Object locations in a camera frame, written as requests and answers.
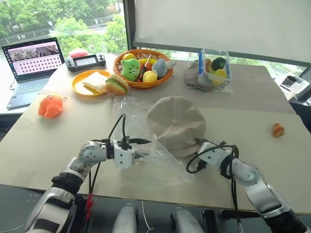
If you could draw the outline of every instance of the green plush toy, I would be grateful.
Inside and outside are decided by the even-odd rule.
[[[123,65],[122,76],[131,82],[135,82],[140,72],[140,63],[137,59],[122,60]]]

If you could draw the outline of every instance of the game controller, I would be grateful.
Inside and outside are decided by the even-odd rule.
[[[105,66],[106,60],[102,52],[84,57],[67,58],[65,64],[69,71],[75,72],[89,67]]]

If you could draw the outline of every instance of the clear plastic box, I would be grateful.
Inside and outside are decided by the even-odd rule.
[[[225,59],[224,70],[227,77],[221,77],[206,71],[206,60],[214,60],[217,57],[222,57]],[[221,51],[215,48],[212,49],[202,49],[199,52],[199,83],[211,86],[215,89],[222,89],[231,80],[231,70],[229,63],[229,54],[227,51]]]

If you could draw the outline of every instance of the laptop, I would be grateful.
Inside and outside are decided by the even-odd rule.
[[[17,81],[7,109],[31,104],[64,63],[56,37],[2,46],[2,50]]]

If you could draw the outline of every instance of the clear plastic bag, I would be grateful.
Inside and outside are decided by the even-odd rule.
[[[153,104],[140,98],[115,97],[113,116],[118,119],[121,114],[126,114],[126,135],[151,141],[144,145],[132,144],[137,159],[131,168],[119,169],[123,184],[165,187],[193,182],[195,176],[186,172],[185,159],[176,159],[148,129],[146,116]],[[118,127],[113,138],[121,137],[121,127]]]
[[[216,92],[233,93],[233,90],[230,86],[230,82],[222,86],[222,88],[215,88],[213,86],[200,83],[198,67],[199,67],[198,60],[186,63],[184,82],[188,88],[197,89],[197,90],[205,91],[205,92],[216,91]]]

